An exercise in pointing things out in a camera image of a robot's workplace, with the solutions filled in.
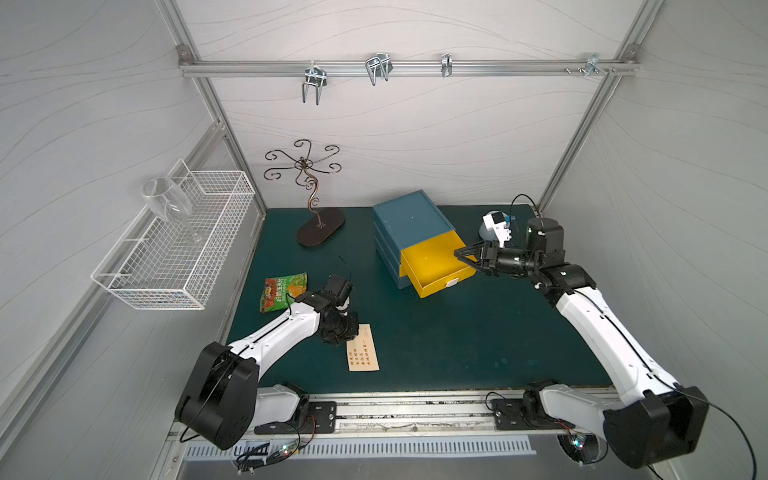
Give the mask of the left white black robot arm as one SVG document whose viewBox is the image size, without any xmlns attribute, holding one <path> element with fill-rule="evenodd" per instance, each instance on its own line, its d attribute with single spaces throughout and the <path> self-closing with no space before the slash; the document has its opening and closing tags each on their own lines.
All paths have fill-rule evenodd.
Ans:
<svg viewBox="0 0 768 480">
<path fill-rule="evenodd" d="M 175 408 L 175 420 L 221 450 L 253 427 L 292 420 L 302 401 L 295 388 L 260 386 L 264 374 L 312 336 L 338 346 L 359 333 L 351 310 L 351 281 L 331 275 L 323 288 L 296 297 L 280 316 L 229 345 L 212 342 L 200 352 Z"/>
</svg>

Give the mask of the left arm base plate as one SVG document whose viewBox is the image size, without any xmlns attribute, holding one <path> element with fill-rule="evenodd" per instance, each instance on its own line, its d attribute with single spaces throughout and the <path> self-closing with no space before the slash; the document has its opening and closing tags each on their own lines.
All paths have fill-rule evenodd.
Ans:
<svg viewBox="0 0 768 480">
<path fill-rule="evenodd" d="M 330 434 L 336 429 L 336 414 L 336 402 L 306 401 L 299 404 L 288 421 L 256 426 L 253 433 L 256 435 L 299 433 L 302 437 L 311 434 Z"/>
</svg>

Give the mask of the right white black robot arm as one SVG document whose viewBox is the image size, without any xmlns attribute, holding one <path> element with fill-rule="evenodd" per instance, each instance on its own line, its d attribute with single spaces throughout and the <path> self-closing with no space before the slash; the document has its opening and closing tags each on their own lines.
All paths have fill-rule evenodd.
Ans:
<svg viewBox="0 0 768 480">
<path fill-rule="evenodd" d="M 587 431 L 633 469 L 694 452 L 709 412 L 704 394 L 662 368 L 615 316 L 592 277 L 566 261 L 563 227 L 531 218 L 521 247 L 513 248 L 502 213 L 486 222 L 495 240 L 458 248 L 455 257 L 489 276 L 529 280 L 585 341 L 618 395 L 609 402 L 553 380 L 536 382 L 523 396 L 527 422 L 561 421 Z"/>
</svg>

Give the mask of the yellow drawer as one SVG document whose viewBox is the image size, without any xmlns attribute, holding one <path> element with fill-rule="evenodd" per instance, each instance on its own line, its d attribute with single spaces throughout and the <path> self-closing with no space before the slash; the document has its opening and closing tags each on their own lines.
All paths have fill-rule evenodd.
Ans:
<svg viewBox="0 0 768 480">
<path fill-rule="evenodd" d="M 454 255 L 455 250 L 463 247 L 463 240 L 451 230 L 401 251 L 401 267 L 420 298 L 450 288 L 476 273 Z"/>
</svg>

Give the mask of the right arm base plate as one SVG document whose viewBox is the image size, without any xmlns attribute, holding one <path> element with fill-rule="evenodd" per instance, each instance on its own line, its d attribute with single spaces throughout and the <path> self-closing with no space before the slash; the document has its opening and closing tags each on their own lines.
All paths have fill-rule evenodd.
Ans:
<svg viewBox="0 0 768 480">
<path fill-rule="evenodd" d="M 542 405 L 529 397 L 494 397 L 486 400 L 485 405 L 492 413 L 495 429 L 500 431 L 565 430 L 574 427 L 547 415 Z"/>
</svg>

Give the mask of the beige postcard small red text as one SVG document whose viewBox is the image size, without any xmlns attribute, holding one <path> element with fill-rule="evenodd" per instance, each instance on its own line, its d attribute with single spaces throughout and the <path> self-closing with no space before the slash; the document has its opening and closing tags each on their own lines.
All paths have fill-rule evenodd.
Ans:
<svg viewBox="0 0 768 480">
<path fill-rule="evenodd" d="M 369 324 L 359 326 L 358 335 L 346 343 L 348 368 L 351 372 L 374 372 L 379 362 Z"/>
</svg>

